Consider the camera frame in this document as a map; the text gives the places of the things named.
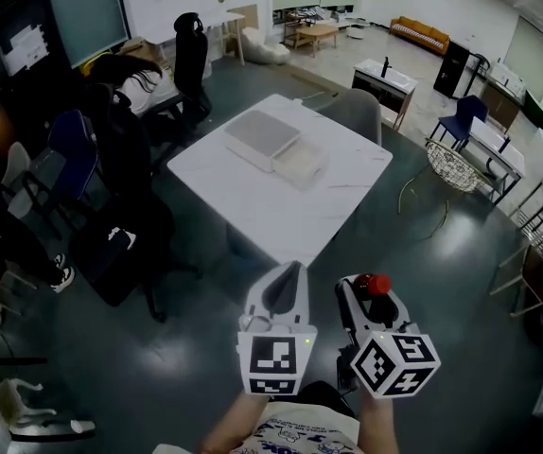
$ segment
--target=blue chair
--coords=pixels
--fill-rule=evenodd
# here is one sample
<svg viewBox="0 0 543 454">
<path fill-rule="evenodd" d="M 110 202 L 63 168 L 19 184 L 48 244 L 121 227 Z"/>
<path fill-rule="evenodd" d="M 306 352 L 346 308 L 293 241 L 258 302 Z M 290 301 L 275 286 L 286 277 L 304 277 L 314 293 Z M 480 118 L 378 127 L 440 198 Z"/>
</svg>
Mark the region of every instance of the blue chair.
<svg viewBox="0 0 543 454">
<path fill-rule="evenodd" d="M 55 209 L 61 218 L 76 232 L 77 229 L 65 214 L 61 205 L 65 205 L 84 216 L 89 217 L 94 211 L 80 199 L 86 197 L 86 186 L 96 171 L 97 150 L 96 145 L 87 131 L 82 113 L 78 110 L 60 114 L 48 136 L 48 147 L 56 151 L 65 159 L 63 168 L 52 188 L 48 188 L 39 181 L 33 173 L 27 172 L 23 179 L 24 189 L 32 199 L 36 212 L 38 212 L 53 230 L 55 236 L 61 239 L 61 234 L 51 223 L 50 213 Z M 32 182 L 38 188 L 34 193 Z M 38 194 L 44 192 L 47 199 L 44 204 L 38 202 Z"/>
<path fill-rule="evenodd" d="M 449 132 L 455 139 L 452 148 L 455 149 L 459 145 L 461 145 L 460 148 L 462 148 L 469 140 L 473 118 L 477 117 L 480 121 L 485 121 L 487 116 L 488 107 L 479 97 L 462 97 L 457 101 L 457 113 L 453 116 L 441 117 L 429 139 L 433 139 L 433 135 L 438 131 L 440 125 L 442 125 L 444 127 L 444 133 L 442 134 L 440 141 L 442 141 L 446 133 Z"/>
</svg>

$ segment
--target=orange sofa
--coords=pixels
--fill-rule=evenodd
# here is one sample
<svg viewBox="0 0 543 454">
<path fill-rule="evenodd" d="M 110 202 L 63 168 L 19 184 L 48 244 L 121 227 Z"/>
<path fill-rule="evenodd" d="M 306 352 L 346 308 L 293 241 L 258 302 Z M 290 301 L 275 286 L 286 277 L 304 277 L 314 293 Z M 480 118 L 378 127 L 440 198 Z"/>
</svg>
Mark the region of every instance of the orange sofa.
<svg viewBox="0 0 543 454">
<path fill-rule="evenodd" d="M 450 44 L 450 38 L 437 28 L 426 26 L 416 20 L 400 17 L 393 19 L 389 27 L 392 34 L 399 35 L 404 39 L 410 39 L 418 44 L 424 45 L 438 54 L 445 55 Z"/>
</svg>

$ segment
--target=floor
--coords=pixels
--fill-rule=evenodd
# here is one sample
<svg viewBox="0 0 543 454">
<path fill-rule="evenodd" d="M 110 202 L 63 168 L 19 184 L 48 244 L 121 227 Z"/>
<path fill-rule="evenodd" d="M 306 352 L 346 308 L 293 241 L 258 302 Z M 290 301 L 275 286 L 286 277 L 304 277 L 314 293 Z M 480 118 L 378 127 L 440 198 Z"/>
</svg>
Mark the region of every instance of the floor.
<svg viewBox="0 0 543 454">
<path fill-rule="evenodd" d="M 315 92 L 268 68 L 230 60 L 215 62 L 206 90 L 214 111 L 204 131 L 269 94 Z M 514 292 L 487 295 L 499 260 L 516 246 L 515 228 L 476 194 L 454 202 L 446 226 L 428 238 L 448 190 L 424 174 L 399 216 L 398 192 L 427 158 L 390 130 L 383 146 L 394 155 L 392 163 L 309 268 L 310 320 L 320 334 L 304 381 L 336 384 L 338 349 L 348 343 L 333 291 L 338 279 L 384 272 L 442 360 L 420 394 L 395 402 L 400 452 L 515 450 L 543 380 L 543 350 L 507 314 Z M 157 288 L 168 314 L 162 325 L 151 319 L 138 292 L 112 308 L 80 276 L 60 295 L 43 288 L 9 297 L 24 310 L 21 318 L 8 315 L 1 331 L 15 355 L 49 358 L 47 367 L 16 375 L 42 381 L 55 393 L 49 405 L 70 408 L 69 418 L 92 419 L 97 432 L 93 440 L 71 445 L 18 444 L 10 453 L 149 454 L 161 443 L 194 451 L 240 391 L 237 318 L 248 286 L 265 266 L 257 257 L 236 256 L 223 220 L 168 171 L 154 187 L 176 219 L 173 249 L 199 265 L 204 277 L 174 272 L 165 278 Z M 96 181 L 90 193 L 94 202 L 105 200 Z M 29 224 L 51 253 L 65 247 L 37 217 Z M 358 407 L 355 395 L 347 399 Z"/>
<path fill-rule="evenodd" d="M 337 48 L 332 40 L 321 41 L 321 50 L 316 52 L 316 58 L 311 56 L 311 47 L 304 46 L 297 50 L 291 49 L 292 65 L 306 69 L 323 78 L 337 82 L 350 88 L 354 76 L 354 65 L 366 59 L 384 62 L 389 58 L 390 65 L 398 72 L 416 79 L 418 85 L 412 97 L 412 103 L 404 118 L 400 133 L 409 137 L 414 143 L 423 146 L 425 138 L 430 136 L 437 125 L 438 117 L 448 116 L 456 112 L 456 101 L 438 93 L 433 89 L 442 57 L 409 41 L 390 35 L 381 27 L 369 26 L 363 30 L 364 39 L 351 39 L 342 31 L 338 37 Z M 471 73 L 466 70 L 459 82 L 455 96 L 463 96 Z M 482 91 L 483 82 L 476 78 L 469 94 L 478 96 Z M 387 108 L 382 109 L 383 117 L 393 123 L 396 113 Z M 526 156 L 530 140 L 534 137 L 536 127 L 520 113 L 509 129 L 509 136 L 514 146 Z M 451 144 L 448 135 L 445 141 Z M 485 162 L 485 156 L 474 146 L 467 147 Z M 537 183 L 522 180 L 508 197 L 499 205 L 505 213 L 513 211 L 521 203 Z M 531 209 L 537 208 L 531 203 Z"/>
</svg>

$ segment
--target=sink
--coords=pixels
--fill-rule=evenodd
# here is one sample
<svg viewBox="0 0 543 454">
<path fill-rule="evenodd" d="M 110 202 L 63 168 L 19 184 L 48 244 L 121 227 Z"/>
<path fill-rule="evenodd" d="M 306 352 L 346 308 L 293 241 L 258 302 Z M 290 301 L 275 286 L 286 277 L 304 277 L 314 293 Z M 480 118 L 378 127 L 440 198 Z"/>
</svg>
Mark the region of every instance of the sink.
<svg viewBox="0 0 543 454">
<path fill-rule="evenodd" d="M 359 63 L 356 65 L 356 69 L 371 78 L 385 82 L 406 94 L 410 94 L 418 84 L 416 80 L 409 78 L 405 74 L 397 72 L 394 69 L 387 69 L 385 78 L 382 78 L 381 73 L 383 72 L 383 64 L 373 61 L 372 59 L 367 59 L 366 61 Z"/>
</svg>

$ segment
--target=person's arm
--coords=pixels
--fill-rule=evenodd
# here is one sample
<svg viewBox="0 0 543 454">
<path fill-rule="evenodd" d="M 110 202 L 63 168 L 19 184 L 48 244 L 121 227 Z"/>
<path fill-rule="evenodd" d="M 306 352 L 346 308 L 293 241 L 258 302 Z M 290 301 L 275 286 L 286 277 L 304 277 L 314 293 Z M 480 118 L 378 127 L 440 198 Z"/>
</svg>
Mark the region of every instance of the person's arm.
<svg viewBox="0 0 543 454">
<path fill-rule="evenodd" d="M 270 398 L 242 392 L 201 445 L 202 454 L 227 454 L 249 437 Z"/>
<path fill-rule="evenodd" d="M 362 387 L 360 392 L 358 447 L 365 454 L 397 454 L 392 399 L 376 400 Z"/>
</svg>

